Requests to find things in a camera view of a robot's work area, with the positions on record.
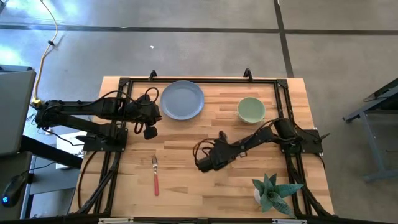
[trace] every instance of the wooden table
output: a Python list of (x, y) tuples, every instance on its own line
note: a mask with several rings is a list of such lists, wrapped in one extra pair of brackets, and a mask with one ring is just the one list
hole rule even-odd
[[(104, 77), (100, 96), (117, 90), (120, 77)], [(287, 79), (296, 123), (304, 129), (313, 128), (310, 106), (301, 78)], [(137, 97), (152, 86), (160, 94), (169, 83), (135, 83), (132, 97)], [(277, 184), (289, 183), (284, 155), (274, 143), (262, 144), (248, 151), (217, 172), (201, 173), (195, 166), (192, 147), (205, 138), (217, 138), (223, 130), (229, 142), (234, 142), (258, 127), (238, 119), (236, 108), (245, 96), (259, 98), (266, 106), (265, 119), (277, 117), (274, 87), (267, 84), (199, 83), (205, 94), (202, 112), (188, 121), (176, 121), (164, 115), (156, 124), (158, 136), (145, 140), (143, 134), (134, 134), (128, 124), (129, 137), (122, 154), (116, 183), (112, 216), (124, 217), (223, 217), (223, 218), (281, 218), (286, 217), (272, 208), (266, 213), (254, 200), (252, 179), (263, 179), (277, 173)], [(156, 102), (160, 107), (160, 97)], [(160, 195), (154, 195), (154, 174), (151, 155), (159, 162)], [(88, 164), (83, 178), (82, 203), (92, 194), (100, 178), (103, 152), (97, 153)], [(325, 171), (319, 158), (303, 154), (307, 184), (324, 208), (333, 213)], [(77, 210), (76, 195), (71, 212)], [(103, 195), (102, 209), (107, 193)], [(300, 208), (304, 211), (302, 194), (298, 193)], [(285, 201), (292, 207), (291, 197)]]

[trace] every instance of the potted plant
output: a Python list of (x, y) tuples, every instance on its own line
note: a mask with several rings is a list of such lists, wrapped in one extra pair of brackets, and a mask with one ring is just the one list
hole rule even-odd
[(267, 174), (264, 174), (264, 182), (260, 180), (252, 181), (255, 186), (254, 198), (256, 202), (261, 205), (262, 212), (266, 212), (274, 207), (280, 213), (296, 218), (293, 210), (287, 205), (283, 198), (296, 193), (296, 191), (304, 186), (303, 184), (276, 185), (276, 174), (270, 178), (268, 178)]

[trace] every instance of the fork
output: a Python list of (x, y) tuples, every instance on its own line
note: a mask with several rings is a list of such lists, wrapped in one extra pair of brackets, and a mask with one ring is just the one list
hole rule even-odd
[(152, 155), (152, 167), (154, 167), (155, 174), (155, 195), (159, 195), (159, 181), (157, 180), (157, 159), (156, 155)]

